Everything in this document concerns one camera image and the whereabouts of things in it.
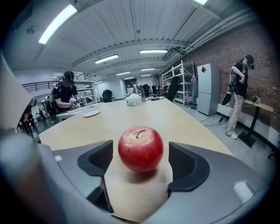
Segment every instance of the red brick wall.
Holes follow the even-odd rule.
[[[247,94],[257,95],[262,103],[274,108],[273,113],[260,109],[258,119],[280,131],[280,57],[262,25],[250,23],[235,28],[192,51],[183,61],[194,61],[198,66],[211,63],[220,68],[221,103],[228,89],[232,64],[247,54],[255,58],[255,69],[248,73]],[[252,116],[254,111],[254,106],[242,109]]]

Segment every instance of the refrigerator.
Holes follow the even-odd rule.
[[[220,97],[220,69],[211,64],[197,67],[197,110],[205,115],[217,113]]]

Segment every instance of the ceiling light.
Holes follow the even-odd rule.
[[[128,74],[130,72],[124,72],[124,73],[120,73],[120,74],[117,74],[117,75],[124,75],[124,74]]]
[[[46,44],[53,33],[64,23],[70,16],[77,12],[72,5],[67,6],[58,16],[52,21],[48,28],[43,33],[39,43]]]
[[[194,1],[198,2],[198,3],[202,4],[202,5],[204,5],[207,2],[207,0],[194,0]]]
[[[119,56],[117,54],[115,55],[112,55],[112,56],[109,56],[109,57],[106,57],[106,58],[103,58],[103,59],[100,59],[100,60],[97,60],[95,61],[96,64],[99,64],[101,62],[105,62],[105,61],[108,61],[108,60],[111,60],[111,59],[114,59],[114,58],[118,58]]]
[[[165,54],[167,53],[168,50],[141,50],[140,53],[141,54],[145,54],[145,53],[162,53]]]
[[[141,69],[141,71],[151,71],[151,70],[155,70],[155,68]]]

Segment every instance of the railing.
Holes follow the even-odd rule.
[[[76,76],[76,79],[80,80],[80,81],[86,80],[86,79],[88,79],[88,74],[82,73],[81,75]]]
[[[52,89],[53,84],[55,84],[57,82],[58,81],[33,82],[33,83],[23,84],[22,86],[27,92],[34,92],[34,91],[43,90],[43,89]]]

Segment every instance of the baseball cap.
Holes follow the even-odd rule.
[[[253,58],[252,55],[248,54],[245,56],[245,58],[247,59],[247,63],[248,65],[251,67],[251,69],[253,70],[255,68],[254,66],[254,62],[255,62],[255,59]]]
[[[71,82],[74,83],[74,73],[71,72],[71,71],[66,71],[66,72],[64,72],[63,78],[64,78],[64,79],[68,79],[68,81],[71,81]]]

